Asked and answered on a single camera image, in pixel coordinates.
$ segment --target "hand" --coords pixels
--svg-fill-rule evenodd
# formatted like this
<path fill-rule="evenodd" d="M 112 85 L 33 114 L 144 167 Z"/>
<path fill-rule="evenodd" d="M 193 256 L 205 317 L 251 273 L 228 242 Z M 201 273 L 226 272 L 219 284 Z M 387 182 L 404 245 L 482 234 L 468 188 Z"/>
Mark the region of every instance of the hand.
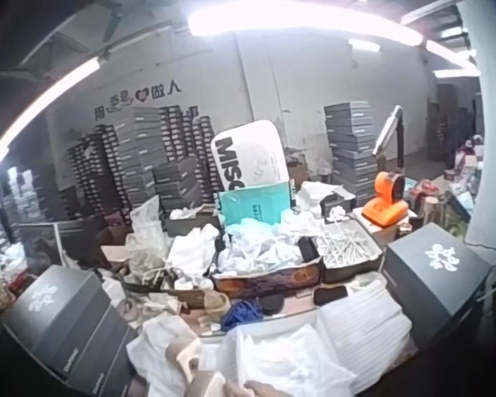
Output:
<path fill-rule="evenodd" d="M 283 391 L 276 390 L 271 385 L 254 382 L 253 380 L 246 382 L 245 387 L 249 390 L 253 390 L 255 393 L 255 397 L 292 397 L 291 395 L 288 395 Z M 224 385 L 224 394 L 227 397 L 251 397 L 250 393 L 230 382 L 227 382 Z"/>

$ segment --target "floor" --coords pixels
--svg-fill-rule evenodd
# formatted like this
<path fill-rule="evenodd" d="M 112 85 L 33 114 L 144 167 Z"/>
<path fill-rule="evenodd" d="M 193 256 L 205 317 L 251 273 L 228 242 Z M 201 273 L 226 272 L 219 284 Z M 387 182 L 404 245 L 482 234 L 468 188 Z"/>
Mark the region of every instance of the floor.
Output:
<path fill-rule="evenodd" d="M 388 161 L 388 170 L 395 170 L 396 168 L 397 160 Z M 434 180 L 443 174 L 445 168 L 444 162 L 429 160 L 426 151 L 418 151 L 404 156 L 406 176 L 416 181 L 421 179 Z"/>

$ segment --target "teal box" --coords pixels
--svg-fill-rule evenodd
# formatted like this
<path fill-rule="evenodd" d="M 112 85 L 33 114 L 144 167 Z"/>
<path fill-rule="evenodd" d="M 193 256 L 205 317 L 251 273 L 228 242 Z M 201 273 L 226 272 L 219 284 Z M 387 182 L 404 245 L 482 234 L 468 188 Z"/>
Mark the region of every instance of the teal box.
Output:
<path fill-rule="evenodd" d="M 226 226 L 245 218 L 273 225 L 281 222 L 281 213 L 291 208 L 289 182 L 230 190 L 218 194 Z"/>

